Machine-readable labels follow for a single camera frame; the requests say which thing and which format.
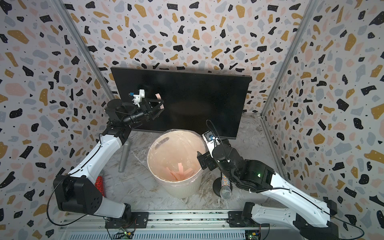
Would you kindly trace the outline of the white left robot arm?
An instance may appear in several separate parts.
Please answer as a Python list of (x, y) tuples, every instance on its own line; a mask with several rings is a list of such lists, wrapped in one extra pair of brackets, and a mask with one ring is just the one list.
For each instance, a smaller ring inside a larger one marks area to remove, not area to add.
[(133, 128), (153, 121), (162, 111), (162, 99), (136, 96), (130, 102), (114, 99), (105, 109), (107, 128), (91, 152), (67, 175), (56, 176), (53, 195), (60, 211), (105, 217), (129, 223), (131, 207), (107, 199), (95, 183), (104, 166), (128, 140)]

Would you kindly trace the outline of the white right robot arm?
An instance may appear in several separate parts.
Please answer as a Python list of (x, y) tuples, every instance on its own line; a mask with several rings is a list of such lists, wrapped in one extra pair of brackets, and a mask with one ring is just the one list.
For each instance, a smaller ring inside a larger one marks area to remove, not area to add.
[(227, 144), (197, 153), (202, 169), (218, 168), (232, 185), (251, 194), (262, 194), (284, 205), (264, 207), (245, 203), (242, 218), (250, 223), (290, 227), (308, 240), (337, 240), (339, 228), (331, 222), (337, 213), (332, 200), (321, 201), (305, 194), (282, 178), (271, 167), (247, 160)]

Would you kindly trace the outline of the black monitor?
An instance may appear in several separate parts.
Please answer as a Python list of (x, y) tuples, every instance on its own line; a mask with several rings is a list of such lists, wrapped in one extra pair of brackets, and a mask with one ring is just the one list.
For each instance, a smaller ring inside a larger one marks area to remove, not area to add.
[(190, 130), (208, 131), (210, 120), (223, 138), (235, 139), (251, 76), (214, 75), (185, 71), (139, 70), (112, 67), (121, 100), (132, 100), (130, 93), (145, 90), (147, 99), (159, 94), (164, 111), (155, 120), (137, 127), (142, 132)]

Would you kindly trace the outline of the black microphone stand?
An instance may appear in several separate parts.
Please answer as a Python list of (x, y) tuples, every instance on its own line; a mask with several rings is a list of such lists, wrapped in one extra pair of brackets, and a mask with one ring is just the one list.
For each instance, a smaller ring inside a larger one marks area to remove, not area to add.
[(218, 196), (219, 198), (221, 197), (221, 194), (220, 194), (221, 188), (222, 188), (222, 178), (219, 177), (215, 179), (213, 182), (213, 191), (215, 195)]

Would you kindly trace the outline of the pink notes in bin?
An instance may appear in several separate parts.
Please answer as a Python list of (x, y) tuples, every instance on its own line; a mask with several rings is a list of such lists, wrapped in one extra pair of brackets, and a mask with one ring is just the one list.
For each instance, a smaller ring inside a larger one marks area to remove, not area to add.
[(167, 173), (167, 179), (170, 182), (180, 182), (192, 177), (195, 171), (192, 168), (184, 170), (182, 163), (178, 163), (178, 170), (173, 171), (170, 168), (166, 167), (165, 172)]

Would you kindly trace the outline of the white lined waste bin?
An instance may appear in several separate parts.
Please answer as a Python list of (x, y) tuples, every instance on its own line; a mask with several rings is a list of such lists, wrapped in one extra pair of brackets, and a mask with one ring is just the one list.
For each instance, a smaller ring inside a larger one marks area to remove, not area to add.
[[(149, 148), (148, 168), (171, 196), (188, 198), (199, 190), (202, 181), (203, 170), (197, 159), (197, 152), (207, 152), (200, 135), (188, 130), (169, 130), (158, 137)], [(165, 168), (177, 171), (178, 163), (183, 164), (184, 170), (192, 168), (195, 173), (184, 181), (170, 182)]]

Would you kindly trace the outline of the multicolour glitter microphone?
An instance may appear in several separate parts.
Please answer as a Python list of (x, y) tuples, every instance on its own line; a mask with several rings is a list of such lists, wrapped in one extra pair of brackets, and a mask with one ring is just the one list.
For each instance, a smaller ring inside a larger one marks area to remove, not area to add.
[(229, 200), (232, 197), (231, 182), (225, 175), (221, 177), (220, 197), (224, 200)]

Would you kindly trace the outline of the silver microphone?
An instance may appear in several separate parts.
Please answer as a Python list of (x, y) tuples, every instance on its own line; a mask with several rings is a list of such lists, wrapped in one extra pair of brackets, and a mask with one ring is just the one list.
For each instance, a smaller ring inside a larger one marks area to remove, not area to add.
[(121, 155), (121, 160), (119, 163), (119, 173), (123, 173), (126, 168), (127, 160), (129, 157), (129, 151), (130, 151), (131, 143), (129, 141), (126, 141), (123, 145), (123, 151)]

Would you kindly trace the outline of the red glitter microphone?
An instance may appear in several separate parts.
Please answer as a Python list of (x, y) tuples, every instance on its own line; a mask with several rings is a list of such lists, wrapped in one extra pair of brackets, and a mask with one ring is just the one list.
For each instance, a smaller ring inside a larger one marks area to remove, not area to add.
[(102, 176), (98, 176), (95, 182), (95, 187), (98, 189), (98, 191), (102, 194), (103, 197), (105, 197), (105, 189), (104, 189), (104, 181)]

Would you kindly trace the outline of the left aluminium corner post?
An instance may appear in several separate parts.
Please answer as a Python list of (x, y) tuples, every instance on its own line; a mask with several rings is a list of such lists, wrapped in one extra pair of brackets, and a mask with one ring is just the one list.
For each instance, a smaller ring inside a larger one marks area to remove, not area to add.
[(63, 3), (63, 1), (51, 1), (51, 3), (53, 5), (53, 7), (56, 9), (56, 11), (58, 12), (59, 16), (64, 21), (69, 32), (73, 36), (73, 39), (76, 42), (76, 44), (78, 45), (79, 50), (81, 51), (86, 62), (89, 64), (90, 69), (96, 75), (96, 78), (100, 82), (101, 87), (104, 90), (107, 98), (109, 99), (109, 101), (112, 99), (115, 99), (115, 95), (113, 94), (110, 86), (106, 82), (106, 80), (105, 80), (102, 72), (100, 71), (99, 67), (97, 66), (94, 58), (90, 54), (90, 51), (87, 47), (87, 44), (85, 44), (85, 42), (83, 41), (82, 36), (81, 36), (78, 28), (76, 27), (74, 21), (71, 18), (71, 15), (68, 13), (68, 11), (65, 7), (65, 4)]

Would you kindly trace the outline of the aluminium corner post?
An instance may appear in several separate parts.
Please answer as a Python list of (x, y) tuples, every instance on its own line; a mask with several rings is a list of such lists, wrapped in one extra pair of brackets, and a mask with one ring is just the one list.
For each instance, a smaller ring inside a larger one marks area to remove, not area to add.
[(268, 108), (271, 106), (271, 104), (273, 102), (274, 95), (278, 91), (279, 85), (282, 83), (282, 80), (286, 74), (286, 71), (288, 70), (290, 62), (295, 55), (295, 52), (299, 46), (299, 43), (301, 42), (301, 39), (304, 35), (304, 32), (308, 26), (310, 18), (313, 15), (318, 3), (319, 3), (318, 0), (310, 0), (309, 4), (307, 5), (307, 8), (306, 8), (304, 15), (303, 15), (303, 19), (301, 20), (300, 25), (298, 26), (298, 30), (296, 31), (296, 34), (295, 34), (293, 41), (292, 41), (292, 43), (288, 49), (288, 52), (285, 56), (283, 64), (279, 70), (276, 81), (273, 84), (271, 91), (270, 91), (270, 94), (269, 94), (267, 101), (264, 105), (264, 108), (263, 108), (262, 113), (261, 113), (261, 118), (264, 118), (268, 113)]
[(63, 3), (63, 1), (51, 1), (51, 3), (53, 5), (53, 7), (56, 9), (56, 11), (58, 12), (59, 16), (64, 21), (69, 32), (73, 36), (73, 39), (76, 42), (76, 44), (78, 45), (79, 50), (81, 51), (86, 62), (89, 64), (90, 69), (96, 75), (96, 78), (100, 82), (101, 87), (104, 90), (107, 98), (109, 99), (109, 101), (112, 99), (115, 99), (115, 95), (113, 94), (110, 86), (106, 82), (106, 80), (105, 80), (102, 72), (100, 71), (99, 67), (97, 66), (94, 58), (90, 54), (90, 51), (87, 47), (87, 44), (85, 44), (85, 42), (83, 41), (82, 36), (81, 36), (78, 28), (76, 27), (74, 21), (71, 18), (71, 15), (68, 13), (68, 11), (65, 7), (65, 4)]

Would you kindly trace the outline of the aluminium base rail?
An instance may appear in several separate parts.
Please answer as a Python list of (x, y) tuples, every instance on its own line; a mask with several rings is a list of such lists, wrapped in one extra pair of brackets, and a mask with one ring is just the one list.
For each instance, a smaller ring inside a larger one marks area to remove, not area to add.
[(246, 225), (236, 210), (133, 211), (128, 227), (96, 216), (68, 213), (59, 240), (301, 240), (278, 224)]

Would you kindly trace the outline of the right aluminium corner post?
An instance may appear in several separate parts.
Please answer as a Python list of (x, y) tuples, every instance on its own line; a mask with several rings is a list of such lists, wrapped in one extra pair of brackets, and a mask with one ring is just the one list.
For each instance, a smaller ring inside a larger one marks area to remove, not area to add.
[(288, 70), (290, 62), (295, 55), (295, 52), (299, 46), (299, 43), (301, 42), (301, 39), (304, 35), (304, 32), (308, 26), (310, 18), (313, 15), (318, 3), (319, 3), (318, 0), (310, 0), (309, 4), (307, 5), (307, 8), (306, 8), (304, 15), (303, 15), (303, 19), (301, 20), (300, 25), (298, 26), (298, 30), (296, 31), (296, 34), (295, 34), (293, 41), (292, 41), (292, 43), (288, 49), (288, 52), (285, 56), (283, 64), (279, 70), (276, 81), (273, 84), (271, 91), (270, 91), (270, 94), (269, 94), (267, 101), (264, 105), (264, 108), (263, 108), (262, 113), (261, 113), (261, 118), (264, 118), (268, 113), (268, 108), (271, 106), (271, 104), (273, 102), (274, 95), (278, 91), (279, 85), (282, 83), (282, 80), (286, 74), (286, 71)]

